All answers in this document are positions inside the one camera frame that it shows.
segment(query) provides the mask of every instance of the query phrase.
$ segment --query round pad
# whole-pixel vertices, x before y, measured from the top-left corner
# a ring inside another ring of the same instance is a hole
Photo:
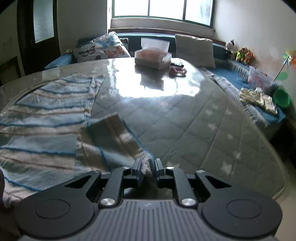
[[[60,218],[70,209],[70,206],[60,199],[48,199],[40,202],[35,207],[35,213],[41,218]]]
[[[227,192],[212,195],[204,203],[202,215],[217,231],[242,239],[274,234],[282,218],[279,205],[270,198],[261,195],[236,198]]]
[[[44,192],[24,199],[15,211],[17,225],[28,235],[45,239],[62,238],[84,228],[94,216],[93,204],[68,189],[62,197]]]
[[[253,200],[237,199],[227,205],[227,211],[241,219],[255,218],[261,213],[261,207]]]

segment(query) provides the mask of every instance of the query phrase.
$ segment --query white pillow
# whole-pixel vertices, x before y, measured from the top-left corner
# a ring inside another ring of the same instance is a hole
[[[95,38],[73,50],[78,63],[107,58],[130,57],[115,32]]]
[[[212,40],[181,34],[175,34],[175,38],[176,57],[197,67],[216,68]]]

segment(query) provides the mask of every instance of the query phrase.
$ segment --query window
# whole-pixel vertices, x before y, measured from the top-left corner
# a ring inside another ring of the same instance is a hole
[[[113,0],[112,16],[167,18],[212,27],[215,0]]]
[[[53,1],[34,0],[35,43],[54,37]]]

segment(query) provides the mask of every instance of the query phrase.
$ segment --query window frame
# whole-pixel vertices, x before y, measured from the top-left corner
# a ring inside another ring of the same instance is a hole
[[[112,0],[112,18],[159,18],[159,19],[168,19],[168,20],[175,20],[178,22],[185,22],[185,23],[193,23],[196,25],[200,25],[200,26],[204,26],[207,28],[213,28],[213,24],[214,24],[214,15],[215,15],[215,5],[216,5],[216,0],[213,0],[213,6],[212,6],[212,15],[211,15],[211,21],[210,21],[210,25],[206,25],[206,24],[202,24],[202,23],[197,23],[197,22],[193,22],[193,21],[189,21],[189,20],[185,20],[185,14],[186,14],[186,4],[187,4],[187,0],[184,0],[184,7],[183,7],[183,19],[179,20],[179,19],[174,19],[174,18],[164,18],[164,17],[154,17],[154,16],[150,16],[150,0],[148,0],[148,14],[147,16],[115,16],[114,14],[114,10],[115,10],[115,0]]]

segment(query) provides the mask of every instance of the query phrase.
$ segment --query butterfly pillow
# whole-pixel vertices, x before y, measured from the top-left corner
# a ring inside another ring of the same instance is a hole
[[[130,57],[128,50],[124,47],[115,32],[110,32],[93,40],[100,47],[97,49],[102,59]]]
[[[73,50],[73,54],[78,63],[101,59],[100,53],[97,51],[99,45],[93,41],[82,44]]]
[[[73,50],[78,63],[106,58],[130,57],[115,32],[102,35]]]

